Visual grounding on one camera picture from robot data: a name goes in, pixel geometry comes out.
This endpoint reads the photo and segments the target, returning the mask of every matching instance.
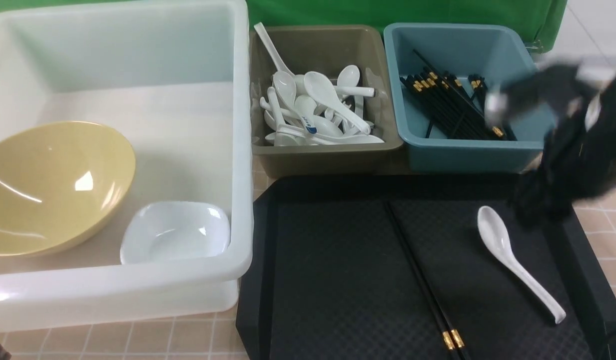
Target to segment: spoon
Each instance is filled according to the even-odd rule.
[[[297,96],[297,84],[295,84],[292,75],[284,71],[277,71],[274,73],[272,79],[274,88],[279,93],[279,97],[283,104],[285,104],[285,107],[290,110],[290,112],[297,114],[299,120],[301,120],[301,123],[303,123],[303,126],[310,134],[315,134],[317,128],[314,127],[314,124],[294,107],[294,101]]]
[[[339,95],[340,99],[347,96],[363,96],[364,98],[374,97],[374,88],[365,88],[363,86],[335,86],[335,92]]]
[[[285,120],[283,120],[283,114],[281,114],[281,107],[279,106],[279,99],[276,96],[276,90],[273,87],[269,87],[267,91],[268,99],[270,100],[270,107],[272,108],[272,118],[274,119],[274,128],[273,130],[279,127],[279,125],[283,125]]]
[[[269,112],[272,111],[272,107],[270,106],[270,104],[266,101],[266,98],[264,98],[263,96],[259,99],[259,106],[263,109],[263,110],[267,110]],[[292,112],[290,112],[288,109],[284,109],[281,108],[281,115],[283,115],[284,118],[292,118],[295,120],[299,120],[299,116],[297,114],[294,114]]]
[[[285,108],[292,111],[294,100],[297,98],[297,84],[292,75],[284,71],[277,71],[272,75],[272,83]]]
[[[518,262],[512,247],[506,224],[492,207],[482,206],[477,215],[479,234],[486,248],[492,255],[516,275],[554,315],[555,324],[561,323],[566,318],[563,307],[550,295],[550,293],[536,281],[530,273]]]
[[[308,95],[299,95],[294,101],[294,108],[302,116],[313,116],[317,109],[317,102]]]
[[[316,116],[314,111],[317,109],[317,103],[308,95],[299,95],[294,101],[294,108],[297,109],[300,115],[310,119],[317,128],[317,133],[328,135],[331,137],[341,137],[344,133],[328,119]]]
[[[270,145],[274,145],[274,139],[276,139],[276,132],[270,132],[268,135],[266,135],[266,137],[264,137],[264,139],[266,139],[267,143],[269,143]]]
[[[289,134],[276,133],[274,135],[274,146],[300,146],[305,145],[306,141],[301,136],[292,136]]]
[[[320,144],[320,145],[345,145],[345,144],[380,144],[383,143],[380,137],[376,137],[374,135],[353,135],[353,136],[342,136],[342,137],[333,137],[325,134],[317,133],[314,135],[306,135],[304,132],[299,130],[298,128],[291,125],[283,125],[278,128],[276,131],[277,136],[279,134],[291,135],[294,137],[303,137],[306,139],[309,145],[312,144]]]
[[[349,64],[346,66],[337,77],[337,86],[339,87],[355,87],[361,79],[361,71],[356,65]]]
[[[276,123],[274,122],[272,114],[269,110],[264,110],[264,120],[266,121],[266,125],[268,125],[270,129],[272,129],[273,131],[276,130]]]
[[[298,95],[307,94],[306,86],[303,84],[303,76],[304,75],[295,75],[292,77],[292,79],[294,79],[295,84],[297,84],[297,94]]]
[[[270,58],[272,59],[274,66],[276,66],[276,69],[278,71],[285,71],[286,73],[293,76],[294,73],[290,71],[288,66],[286,66],[285,63],[283,62],[283,59],[281,59],[281,55],[279,55],[279,52],[274,47],[274,43],[272,43],[272,39],[270,39],[270,35],[267,33],[266,28],[264,27],[263,23],[261,22],[258,23],[257,25],[254,26],[254,28],[257,34],[259,35],[261,42],[264,43],[264,46],[266,47],[266,50],[268,51],[268,54],[270,55]]]
[[[370,134],[370,127],[367,123],[341,103],[332,82],[325,75],[310,71],[304,77],[304,85],[308,95],[314,101],[338,112],[341,117],[351,121],[363,134]]]

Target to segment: black textured tray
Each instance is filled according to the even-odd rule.
[[[449,359],[382,201],[392,202],[474,360],[590,360],[616,298],[577,219],[527,233],[515,175],[283,178],[255,203],[237,329],[253,360]],[[476,228],[495,208],[523,266],[566,310],[560,325],[495,260]],[[616,359],[616,339],[610,346]]]

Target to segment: dish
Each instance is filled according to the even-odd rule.
[[[121,264],[209,258],[230,244],[230,221],[211,203],[162,201],[134,215],[123,235]]]
[[[83,121],[48,123],[0,142],[0,256],[56,253],[101,230],[135,171],[128,140]]]

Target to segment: chopsticks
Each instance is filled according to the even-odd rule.
[[[434,321],[436,322],[439,331],[441,331],[441,337],[445,347],[447,347],[448,351],[450,351],[450,355],[453,360],[470,360],[470,355],[468,355],[468,351],[461,335],[459,335],[459,331],[452,326],[441,304],[434,295],[432,287],[424,275],[423,269],[419,265],[420,262],[417,259],[417,255],[415,255],[414,249],[410,246],[410,242],[408,242],[408,239],[406,238],[406,233],[401,227],[392,205],[390,205],[389,201],[384,201],[383,208],[388,214],[388,218],[390,219],[390,223],[392,224],[392,228],[394,229],[397,239],[399,239],[401,248],[403,248],[403,251],[406,253],[406,258],[408,258],[412,272],[415,274],[415,278],[417,278],[417,282],[424,294],[424,297],[426,298],[430,311],[433,313]]]

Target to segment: bowl rim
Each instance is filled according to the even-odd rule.
[[[123,136],[123,134],[121,132],[119,132],[118,130],[107,126],[107,125],[103,125],[100,123],[95,123],[95,122],[91,122],[91,121],[78,121],[78,120],[67,120],[67,121],[55,121],[55,122],[50,122],[50,123],[44,123],[43,125],[38,125],[38,126],[34,126],[34,127],[30,127],[26,130],[22,130],[21,132],[17,132],[13,135],[10,135],[4,139],[2,139],[0,141],[0,145],[5,144],[8,141],[12,141],[13,139],[23,136],[25,134],[43,129],[43,128],[53,128],[54,126],[95,126],[98,128],[103,128],[105,130],[107,130],[110,133],[113,133],[114,136],[118,136],[120,137],[120,139],[123,139],[125,144],[127,144],[128,148],[130,148],[130,154],[132,155],[132,171],[130,172],[130,176],[129,176],[129,180],[127,182],[127,184],[124,184],[123,187],[121,187],[121,193],[120,196],[118,198],[118,200],[116,201],[116,203],[114,204],[113,207],[109,207],[107,211],[105,212],[100,212],[100,215],[96,218],[96,221],[93,221],[93,223],[91,223],[87,228],[82,229],[81,231],[77,232],[77,234],[72,235],[70,237],[68,237],[68,239],[65,239],[63,241],[60,242],[56,242],[50,246],[45,246],[42,248],[36,248],[33,251],[26,251],[26,252],[18,252],[18,253],[0,253],[0,258],[8,258],[8,257],[32,257],[32,256],[37,256],[37,255],[42,255],[43,253],[53,249],[53,248],[57,248],[62,246],[63,244],[69,243],[71,241],[73,241],[74,239],[76,239],[77,237],[79,237],[80,235],[92,230],[93,228],[101,225],[101,222],[104,221],[107,217],[111,216],[112,214],[114,214],[114,212],[116,210],[118,210],[119,206],[121,205],[121,203],[123,203],[123,200],[125,199],[125,197],[127,196],[127,194],[130,191],[130,187],[132,187],[132,183],[134,182],[134,176],[136,175],[136,162],[137,162],[137,158],[136,158],[136,153],[134,151],[134,147],[132,146],[132,143],[130,143],[130,141],[128,140],[127,137]]]

